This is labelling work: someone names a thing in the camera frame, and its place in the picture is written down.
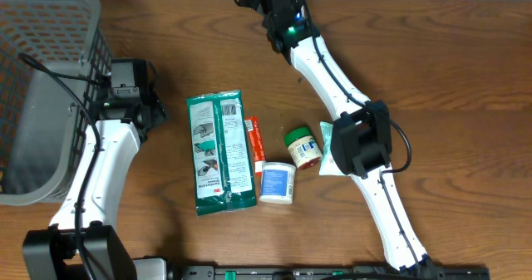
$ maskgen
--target gray plastic basket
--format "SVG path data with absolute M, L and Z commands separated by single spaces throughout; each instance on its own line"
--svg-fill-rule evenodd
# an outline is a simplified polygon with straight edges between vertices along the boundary
M 95 80 L 112 58 L 99 20 L 98 0 L 0 0 L 0 204 L 62 201 L 85 139 L 86 122 L 73 100 L 17 54 Z M 94 86 L 64 82 L 89 109 Z

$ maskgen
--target green package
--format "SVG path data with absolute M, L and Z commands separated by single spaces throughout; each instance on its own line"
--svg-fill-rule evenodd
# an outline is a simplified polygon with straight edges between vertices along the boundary
M 257 204 L 240 91 L 186 100 L 194 162 L 196 213 Z

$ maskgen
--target green lid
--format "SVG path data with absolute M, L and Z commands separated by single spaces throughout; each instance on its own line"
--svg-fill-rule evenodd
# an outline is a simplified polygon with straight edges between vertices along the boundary
M 289 147 L 295 140 L 301 139 L 307 135 L 313 135 L 310 133 L 310 129 L 308 127 L 300 127 L 284 137 L 284 144 Z

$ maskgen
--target barcode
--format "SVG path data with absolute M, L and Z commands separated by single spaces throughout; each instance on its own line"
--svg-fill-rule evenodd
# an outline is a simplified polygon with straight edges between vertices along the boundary
M 222 115 L 236 115 L 236 105 L 222 105 Z
M 299 152 L 299 156 L 305 157 L 305 153 L 303 152 L 303 147 L 298 146 L 298 152 Z
M 244 123 L 246 124 L 248 131 L 253 130 L 253 123 L 251 123 L 251 120 L 244 120 Z

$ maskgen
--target brown tabletop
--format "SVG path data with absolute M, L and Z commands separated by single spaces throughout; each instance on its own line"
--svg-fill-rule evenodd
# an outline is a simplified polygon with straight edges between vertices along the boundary
M 131 164 L 117 232 L 132 257 L 219 265 L 381 262 L 382 242 L 347 177 L 296 175 L 292 205 L 259 203 L 196 217 L 185 99 L 240 89 L 267 160 L 308 126 L 322 145 L 327 110 L 284 58 L 261 17 L 232 0 L 101 0 L 114 56 L 153 61 L 171 120 Z M 532 272 L 532 2 L 310 0 L 337 63 L 408 134 L 411 168 L 397 188 L 418 238 L 445 265 L 484 264 L 492 279 Z M 395 166 L 405 149 L 393 134 Z M 255 179 L 257 193 L 260 179 Z M 0 278 L 27 278 L 22 241 L 59 204 L 0 207 Z

